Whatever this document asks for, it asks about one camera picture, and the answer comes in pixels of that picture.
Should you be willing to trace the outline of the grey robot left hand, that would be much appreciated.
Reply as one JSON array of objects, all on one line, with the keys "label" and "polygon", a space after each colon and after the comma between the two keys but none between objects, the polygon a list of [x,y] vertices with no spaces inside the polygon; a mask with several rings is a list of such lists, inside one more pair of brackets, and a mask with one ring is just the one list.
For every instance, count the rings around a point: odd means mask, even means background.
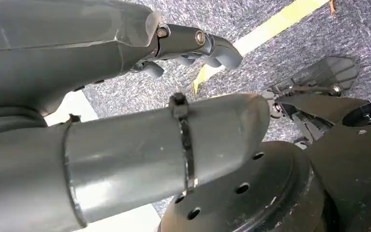
[{"label": "grey robot left hand", "polygon": [[157,60],[235,69],[226,39],[161,23],[120,0],[0,0],[0,232],[70,232],[177,193],[245,163],[268,129],[267,101],[230,94],[48,126],[69,92]]}]

